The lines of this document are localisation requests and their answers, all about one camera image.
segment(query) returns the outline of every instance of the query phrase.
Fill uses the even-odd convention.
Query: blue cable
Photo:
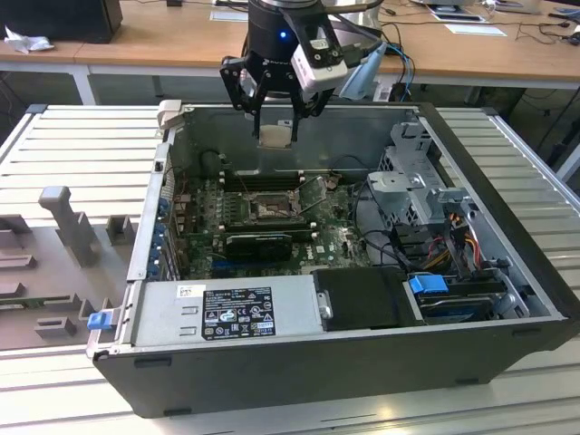
[[[397,47],[395,47],[394,45],[389,44],[389,47],[391,47],[391,49],[396,52],[401,58],[402,60],[405,62],[405,68],[407,70],[407,80],[405,83],[405,93],[402,95],[401,97],[401,101],[403,101],[405,99],[405,97],[407,96],[407,94],[409,93],[409,87],[411,86],[411,64],[409,62],[409,57],[404,54],[401,50],[399,50]]]

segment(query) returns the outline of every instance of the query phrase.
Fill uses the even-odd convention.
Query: blue drive latch
[[[89,316],[89,321],[87,322],[87,329],[90,331],[95,329],[112,329],[113,326],[113,311],[100,311],[98,313],[92,313]]]
[[[447,293],[450,290],[443,275],[416,275],[409,280],[409,285],[414,294]]]

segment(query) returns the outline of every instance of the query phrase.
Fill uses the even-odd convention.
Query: motherboard
[[[371,265],[351,221],[348,184],[327,175],[296,183],[255,181],[206,179],[189,191],[190,225],[179,225],[189,279],[304,275]]]

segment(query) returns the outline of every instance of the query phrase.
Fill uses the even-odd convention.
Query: wooden desk
[[[0,61],[74,63],[74,56],[81,47],[82,43],[60,42],[55,43],[52,50],[24,54],[14,51],[8,44],[2,42],[0,43]]]
[[[387,0],[397,3],[398,0]],[[522,81],[570,82],[571,88],[580,84],[580,48],[566,42],[551,45],[541,44],[530,37],[516,40],[517,24],[501,23],[561,23],[562,20],[550,18],[556,4],[544,2],[542,15],[495,14],[488,19],[507,36],[483,36],[474,34],[453,34],[444,24],[437,22],[430,14],[417,14],[424,8],[388,6],[399,15],[382,17],[382,21],[401,23],[436,24],[398,24],[405,52],[416,64],[418,78],[439,76],[462,79],[507,79]],[[471,8],[472,12],[487,17],[482,7]],[[544,30],[558,34],[570,34],[567,29],[549,26]],[[385,26],[389,38],[396,42],[397,34],[392,26]],[[543,41],[549,41],[537,27],[522,26]],[[382,73],[400,71],[400,65],[384,62]]]
[[[394,5],[400,1],[408,0],[386,0],[385,7],[397,15],[383,15],[382,20],[399,23],[405,52],[416,65],[415,82],[548,89],[575,89],[580,84],[580,47],[563,42],[543,45],[529,37],[516,40],[517,25],[501,24],[560,20],[495,14],[490,21],[507,36],[453,34],[422,6]],[[555,5],[545,3],[544,13]],[[0,44],[0,70],[70,73],[83,103],[95,104],[91,74],[218,77],[221,59],[239,54],[246,35],[245,22],[210,21],[209,14],[215,10],[210,4],[167,8],[165,2],[122,1],[121,7],[123,23],[112,43],[57,43],[52,52],[29,55]],[[475,11],[485,14],[480,7]],[[424,22],[434,24],[417,24]],[[571,29],[546,30],[565,34]],[[397,41],[392,26],[385,31]],[[546,38],[536,27],[527,26],[525,31]],[[386,58],[380,78],[393,81],[400,72],[400,59]]]

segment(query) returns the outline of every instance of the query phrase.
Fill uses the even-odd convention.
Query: power supply label
[[[205,340],[276,335],[270,287],[206,290],[203,293]]]

